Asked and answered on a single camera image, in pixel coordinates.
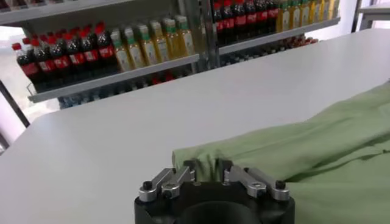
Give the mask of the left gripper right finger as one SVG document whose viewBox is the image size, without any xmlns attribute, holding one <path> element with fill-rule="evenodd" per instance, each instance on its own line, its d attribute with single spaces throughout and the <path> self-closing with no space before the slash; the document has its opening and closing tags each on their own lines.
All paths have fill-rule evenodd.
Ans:
<svg viewBox="0 0 390 224">
<path fill-rule="evenodd" d="M 241 168 L 230 160 L 222 159 L 221 178 L 223 182 L 239 182 L 247 195 L 253 198 L 268 194 L 276 201 L 290 199 L 290 191 L 284 181 L 276 180 L 257 168 Z"/>
</svg>

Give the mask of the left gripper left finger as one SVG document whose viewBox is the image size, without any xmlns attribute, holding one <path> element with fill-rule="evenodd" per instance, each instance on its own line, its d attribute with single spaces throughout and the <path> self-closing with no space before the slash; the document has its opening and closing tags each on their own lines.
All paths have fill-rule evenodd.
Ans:
<svg viewBox="0 0 390 224">
<path fill-rule="evenodd" d="M 150 181 L 144 181 L 138 191 L 138 199 L 144 203 L 155 201 L 159 195 L 173 199 L 180 195 L 180 187 L 183 183 L 196 180 L 195 160 L 186 160 L 183 166 L 177 170 L 164 168 Z"/>
</svg>

